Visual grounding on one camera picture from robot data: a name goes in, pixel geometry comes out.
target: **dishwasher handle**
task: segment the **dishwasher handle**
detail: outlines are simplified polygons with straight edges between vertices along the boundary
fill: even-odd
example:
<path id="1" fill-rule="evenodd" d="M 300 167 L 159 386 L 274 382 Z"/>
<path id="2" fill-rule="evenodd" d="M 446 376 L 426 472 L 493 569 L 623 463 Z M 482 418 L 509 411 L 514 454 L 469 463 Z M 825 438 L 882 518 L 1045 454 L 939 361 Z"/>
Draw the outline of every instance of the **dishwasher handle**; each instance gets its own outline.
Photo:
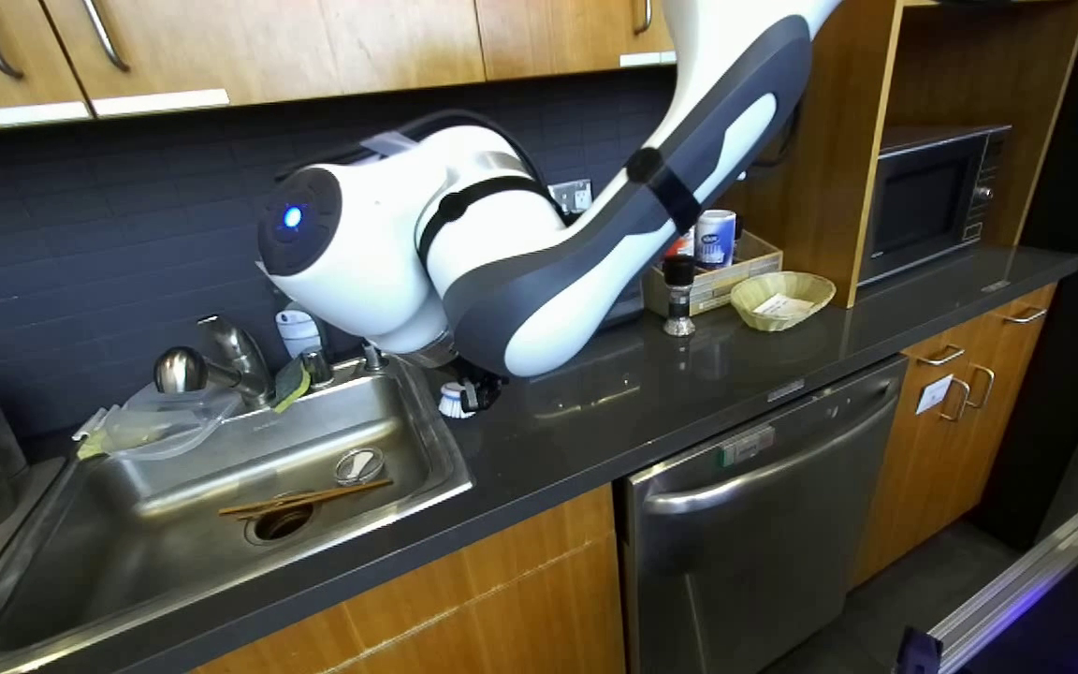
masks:
<path id="1" fill-rule="evenodd" d="M 643 494 L 643 514 L 677 518 L 677 514 L 718 510 L 718 505 L 729 505 L 729 503 L 736 503 L 741 494 L 750 494 L 755 488 L 766 488 L 766 483 L 781 479 L 798 463 L 810 463 L 810 461 L 821 461 L 821 457 L 835 454 L 839 447 L 846 447 L 849 438 L 874 432 L 875 423 L 882 423 L 894 411 L 894 403 L 897 403 L 897 397 L 890 397 L 894 386 L 882 386 L 880 393 L 882 393 L 882 399 L 875 408 L 867 408 L 856 423 L 849 423 L 842 434 L 830 434 L 830 438 L 825 438 L 821 447 L 811 447 L 804 454 L 795 454 L 788 461 L 763 463 L 763 469 L 744 472 L 744 476 L 733 476 L 728 483 L 710 483 L 710 488 L 701 488 L 701 490 L 673 490 L 673 494 L 648 490 Z"/>

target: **upper cabinet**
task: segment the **upper cabinet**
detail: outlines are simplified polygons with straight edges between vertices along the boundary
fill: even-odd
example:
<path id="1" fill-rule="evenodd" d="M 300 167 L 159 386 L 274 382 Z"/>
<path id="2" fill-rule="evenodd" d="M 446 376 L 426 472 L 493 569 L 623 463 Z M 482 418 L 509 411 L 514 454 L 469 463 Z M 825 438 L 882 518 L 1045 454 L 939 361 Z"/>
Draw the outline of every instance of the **upper cabinet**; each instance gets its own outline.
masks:
<path id="1" fill-rule="evenodd" d="M 665 62 L 660 0 L 477 0 L 488 79 Z"/>
<path id="2" fill-rule="evenodd" d="M 0 0 L 0 125 L 88 116 L 40 5 Z"/>
<path id="3" fill-rule="evenodd" d="M 0 0 L 0 126 L 482 81 L 473 0 Z"/>
<path id="4" fill-rule="evenodd" d="M 96 116 L 477 81 L 473 0 L 45 0 Z"/>
<path id="5" fill-rule="evenodd" d="M 482 81 L 473 0 L 322 0 L 346 90 Z"/>
<path id="6" fill-rule="evenodd" d="M 341 87 L 318 5 L 45 0 L 96 116 L 322 99 Z"/>

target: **countertop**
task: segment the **countertop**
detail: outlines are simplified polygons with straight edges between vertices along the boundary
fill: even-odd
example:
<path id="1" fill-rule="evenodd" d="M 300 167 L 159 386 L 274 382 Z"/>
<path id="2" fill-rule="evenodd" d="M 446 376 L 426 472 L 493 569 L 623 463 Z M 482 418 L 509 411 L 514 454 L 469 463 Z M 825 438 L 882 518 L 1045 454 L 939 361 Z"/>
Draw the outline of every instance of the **countertop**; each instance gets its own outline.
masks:
<path id="1" fill-rule="evenodd" d="M 778 338 L 744 328 L 728 308 L 701 316 L 686 341 L 643 316 L 600 332 L 558 376 L 509 382 L 492 411 L 454 423 L 477 479 L 469 494 L 76 652 L 51 671 L 190 671 L 1076 270 L 1078 253 L 967 250 Z"/>

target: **sticker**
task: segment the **sticker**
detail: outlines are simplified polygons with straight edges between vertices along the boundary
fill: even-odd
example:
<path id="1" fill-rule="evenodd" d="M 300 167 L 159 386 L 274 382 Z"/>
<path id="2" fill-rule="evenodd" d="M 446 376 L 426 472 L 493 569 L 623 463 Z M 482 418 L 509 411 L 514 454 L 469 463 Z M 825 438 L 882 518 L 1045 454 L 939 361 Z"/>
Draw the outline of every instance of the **sticker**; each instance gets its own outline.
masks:
<path id="1" fill-rule="evenodd" d="M 96 116 L 141 116 L 141 114 L 175 114 L 175 107 L 217 107 L 231 99 L 226 90 L 164 90 L 141 99 L 93 99 Z"/>
<path id="2" fill-rule="evenodd" d="M 617 69 L 655 69 L 655 62 L 677 62 L 677 51 L 623 51 Z"/>
<path id="3" fill-rule="evenodd" d="M 774 426 L 741 432 L 741 434 L 718 441 L 718 463 L 723 469 L 744 463 L 744 461 L 761 457 L 766 447 L 774 447 Z"/>
<path id="4" fill-rule="evenodd" d="M 83 101 L 0 107 L 0 126 L 56 125 L 56 119 L 91 119 L 91 107 Z"/>
<path id="5" fill-rule="evenodd" d="M 946 391 L 952 391 L 956 376 L 939 378 L 939 382 L 929 382 L 917 397 L 917 411 L 914 417 L 925 417 L 931 408 L 939 408 L 946 399 Z"/>

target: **stainless steel sink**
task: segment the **stainless steel sink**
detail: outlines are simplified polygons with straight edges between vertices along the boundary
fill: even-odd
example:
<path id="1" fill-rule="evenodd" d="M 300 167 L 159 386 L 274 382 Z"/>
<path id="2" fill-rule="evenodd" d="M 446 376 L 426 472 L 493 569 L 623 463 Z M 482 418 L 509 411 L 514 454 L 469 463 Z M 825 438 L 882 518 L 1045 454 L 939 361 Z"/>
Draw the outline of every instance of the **stainless steel sink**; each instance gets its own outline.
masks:
<path id="1" fill-rule="evenodd" d="M 217 510 L 332 488 L 377 454 L 382 490 L 237 520 Z M 0 567 L 0 671 L 31 671 L 469 490 L 464 457 L 410 364 L 287 411 L 226 418 L 181 457 L 76 463 Z"/>

